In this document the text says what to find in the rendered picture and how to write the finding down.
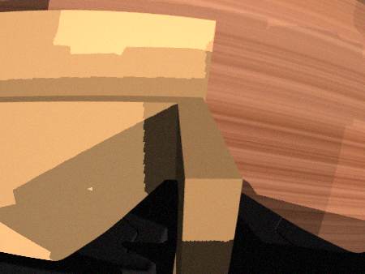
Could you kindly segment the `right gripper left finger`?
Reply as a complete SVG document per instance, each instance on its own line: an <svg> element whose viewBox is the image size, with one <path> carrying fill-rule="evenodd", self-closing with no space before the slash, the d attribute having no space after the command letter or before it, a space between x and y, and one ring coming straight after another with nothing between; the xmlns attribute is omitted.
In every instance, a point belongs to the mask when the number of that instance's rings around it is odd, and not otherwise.
<svg viewBox="0 0 365 274"><path fill-rule="evenodd" d="M110 229L65 259L0 251L0 274L173 274L177 234L178 181L165 180Z"/></svg>

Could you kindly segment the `tan wooden tray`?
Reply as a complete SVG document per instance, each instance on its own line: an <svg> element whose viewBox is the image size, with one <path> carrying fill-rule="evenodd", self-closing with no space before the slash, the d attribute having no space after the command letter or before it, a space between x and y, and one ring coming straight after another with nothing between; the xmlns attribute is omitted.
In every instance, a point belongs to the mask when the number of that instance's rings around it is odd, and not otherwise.
<svg viewBox="0 0 365 274"><path fill-rule="evenodd" d="M58 261L178 181L173 274L228 274L243 178L203 97L0 96L0 251Z"/></svg>

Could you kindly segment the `tan flat board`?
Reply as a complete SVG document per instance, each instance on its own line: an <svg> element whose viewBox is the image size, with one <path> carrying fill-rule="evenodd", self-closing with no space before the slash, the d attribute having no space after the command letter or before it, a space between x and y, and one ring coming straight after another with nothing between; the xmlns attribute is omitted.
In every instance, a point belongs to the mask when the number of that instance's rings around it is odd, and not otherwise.
<svg viewBox="0 0 365 274"><path fill-rule="evenodd" d="M0 96L206 101L215 26L122 11L0 12Z"/></svg>

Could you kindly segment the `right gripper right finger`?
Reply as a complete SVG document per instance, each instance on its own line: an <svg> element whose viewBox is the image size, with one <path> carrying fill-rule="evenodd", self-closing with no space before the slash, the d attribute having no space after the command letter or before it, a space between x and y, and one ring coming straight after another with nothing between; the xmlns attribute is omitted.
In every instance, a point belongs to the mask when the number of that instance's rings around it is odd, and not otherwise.
<svg viewBox="0 0 365 274"><path fill-rule="evenodd" d="M365 274L365 252L332 244L241 192L228 274Z"/></svg>

